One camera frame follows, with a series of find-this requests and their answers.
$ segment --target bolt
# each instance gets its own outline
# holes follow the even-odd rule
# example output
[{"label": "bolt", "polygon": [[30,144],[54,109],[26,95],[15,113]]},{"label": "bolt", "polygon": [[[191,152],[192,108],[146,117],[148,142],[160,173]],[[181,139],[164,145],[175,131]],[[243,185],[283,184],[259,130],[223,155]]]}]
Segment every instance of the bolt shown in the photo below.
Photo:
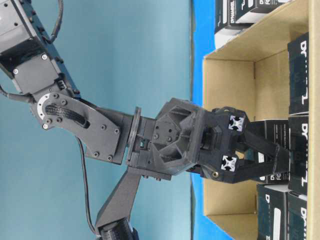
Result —
[{"label": "bolt", "polygon": [[41,56],[41,58],[42,58],[42,60],[47,60],[47,59],[48,59],[48,56],[47,56],[46,54],[43,54],[43,55]]},{"label": "bolt", "polygon": [[212,173],[212,176],[216,179],[219,177],[219,173],[217,171],[215,171],[214,173]]},{"label": "bolt", "polygon": [[68,104],[68,102],[67,102],[67,100],[62,99],[62,100],[61,100],[61,104],[62,104],[63,106],[65,106],[65,105],[67,105],[67,104]]},{"label": "bolt", "polygon": [[78,89],[73,89],[74,94],[80,94],[80,91]]},{"label": "bolt", "polygon": [[45,123],[49,125],[49,124],[52,123],[52,120],[51,120],[50,118],[48,118],[48,119],[45,121]]}]

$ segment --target black cable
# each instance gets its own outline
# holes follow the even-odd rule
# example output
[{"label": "black cable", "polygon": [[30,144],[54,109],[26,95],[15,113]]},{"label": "black cable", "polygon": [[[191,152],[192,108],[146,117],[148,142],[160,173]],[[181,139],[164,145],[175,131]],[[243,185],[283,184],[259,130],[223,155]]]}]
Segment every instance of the black cable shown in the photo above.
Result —
[{"label": "black cable", "polygon": [[1,87],[1,85],[0,85],[0,94],[5,96],[6,98],[8,97],[8,93]]},{"label": "black cable", "polygon": [[8,99],[18,101],[18,102],[23,102],[28,104],[32,104],[35,102],[35,99],[31,94],[20,95],[20,94],[8,93],[1,87],[1,85],[0,85],[0,94],[5,96]]},{"label": "black cable", "polygon": [[87,179],[87,169],[86,169],[86,160],[85,160],[85,152],[84,147],[82,145],[81,140],[76,136],[75,137],[81,152],[81,163],[82,163],[82,173],[83,173],[83,182],[84,182],[84,197],[85,197],[85,213],[86,213],[86,220],[88,222],[90,230],[95,234],[97,237],[99,237],[99,234],[96,233],[95,227],[92,224],[91,221],[91,215],[90,215],[90,206],[89,206],[89,191],[88,191],[88,179]]},{"label": "black cable", "polygon": [[47,39],[45,36],[43,36],[43,38],[49,44],[52,44],[56,40],[58,33],[60,31],[61,25],[62,25],[62,17],[64,15],[64,0],[58,0],[58,3],[59,3],[59,14],[58,14],[58,18],[55,22],[55,26],[54,26],[52,34],[51,34],[51,39]]}]

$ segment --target teal wall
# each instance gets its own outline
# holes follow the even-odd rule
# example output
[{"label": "teal wall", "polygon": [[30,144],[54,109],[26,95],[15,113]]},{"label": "teal wall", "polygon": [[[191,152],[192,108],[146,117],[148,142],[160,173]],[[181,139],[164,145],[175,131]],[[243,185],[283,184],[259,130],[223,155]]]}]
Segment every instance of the teal wall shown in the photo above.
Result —
[{"label": "teal wall", "polygon": [[[56,0],[33,0],[48,32]],[[190,99],[189,0],[66,0],[55,42],[82,97],[155,117],[172,97]],[[15,92],[0,74],[3,88]],[[0,98],[0,239],[91,240],[80,152],[62,129],[44,131],[26,104]],[[96,215],[125,166],[87,159]],[[132,211],[141,240],[191,239],[191,181],[142,180]]]}]

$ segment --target cardboard box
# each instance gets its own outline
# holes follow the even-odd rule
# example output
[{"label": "cardboard box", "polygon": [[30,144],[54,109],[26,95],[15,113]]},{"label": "cardboard box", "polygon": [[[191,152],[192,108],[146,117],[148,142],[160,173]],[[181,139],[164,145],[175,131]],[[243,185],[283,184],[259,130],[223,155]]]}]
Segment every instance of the cardboard box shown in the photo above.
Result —
[{"label": "cardboard box", "polygon": [[289,117],[290,131],[290,181],[289,189],[307,195],[309,117]]},{"label": "cardboard box", "polygon": [[235,22],[238,24],[256,23],[287,2],[289,0],[238,0]]},{"label": "cardboard box", "polygon": [[[307,239],[320,236],[320,1],[293,0],[207,55],[203,106],[245,110],[251,121],[289,116],[288,43],[309,32],[309,160]],[[256,240],[253,181],[203,181],[203,211],[236,240]]]},{"label": "cardboard box", "polygon": [[309,112],[309,33],[288,44],[290,67],[290,115]]},{"label": "cardboard box", "polygon": [[[269,119],[263,121],[251,122],[249,129],[264,137],[265,139],[279,144],[280,146],[289,149],[289,121],[286,119]],[[264,154],[249,149],[244,153],[244,159],[254,161],[256,163],[269,162],[270,158]],[[280,172],[274,175],[261,176],[252,179],[265,184],[287,184],[289,182],[289,173]]]},{"label": "cardboard box", "polygon": [[258,194],[257,240],[287,240],[288,185],[256,186]]},{"label": "cardboard box", "polygon": [[288,240],[307,239],[307,196],[288,194]]},{"label": "cardboard box", "polygon": [[233,36],[251,25],[236,23],[236,0],[215,1],[215,34]]}]

